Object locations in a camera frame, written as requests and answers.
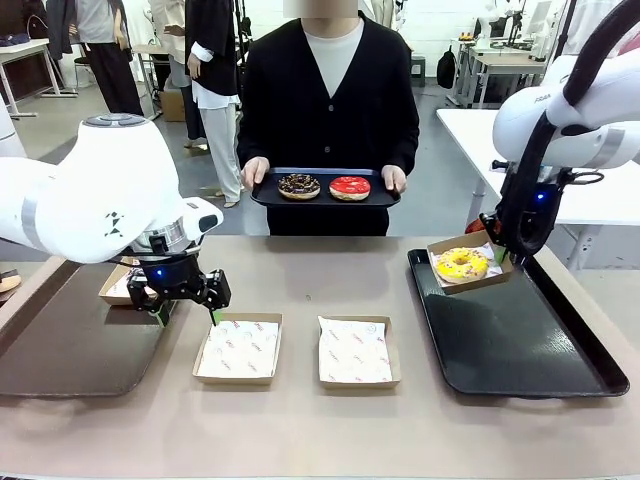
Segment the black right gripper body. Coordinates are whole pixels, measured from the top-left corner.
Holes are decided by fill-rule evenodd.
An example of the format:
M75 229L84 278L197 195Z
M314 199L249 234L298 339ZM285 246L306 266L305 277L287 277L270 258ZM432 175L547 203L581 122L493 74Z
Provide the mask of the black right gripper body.
M529 195L520 222L522 235L549 235L557 216L558 182L553 173L527 180Z

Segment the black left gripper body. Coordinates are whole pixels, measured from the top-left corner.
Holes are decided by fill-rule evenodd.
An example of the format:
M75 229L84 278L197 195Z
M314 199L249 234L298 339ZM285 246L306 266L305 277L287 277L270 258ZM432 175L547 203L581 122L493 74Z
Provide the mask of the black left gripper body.
M188 299L202 301L204 298L204 274L198 264L198 254L179 254L164 258L141 258L141 268L147 286L156 293L156 299Z

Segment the person's left hand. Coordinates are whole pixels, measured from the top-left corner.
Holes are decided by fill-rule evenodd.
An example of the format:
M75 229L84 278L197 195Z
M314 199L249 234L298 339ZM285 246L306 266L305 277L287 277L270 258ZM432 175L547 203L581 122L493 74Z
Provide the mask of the person's left hand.
M385 165L381 170L381 177L384 180L385 188L388 191L402 194L407 187L407 176L405 172L396 165Z

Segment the person's right hand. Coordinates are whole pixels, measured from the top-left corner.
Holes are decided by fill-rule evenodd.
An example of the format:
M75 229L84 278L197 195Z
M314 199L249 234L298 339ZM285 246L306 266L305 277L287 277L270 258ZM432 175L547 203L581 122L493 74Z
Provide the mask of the person's right hand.
M254 157L248 160L242 169L242 180L245 187L252 191L260 185L270 169L270 163L265 157Z

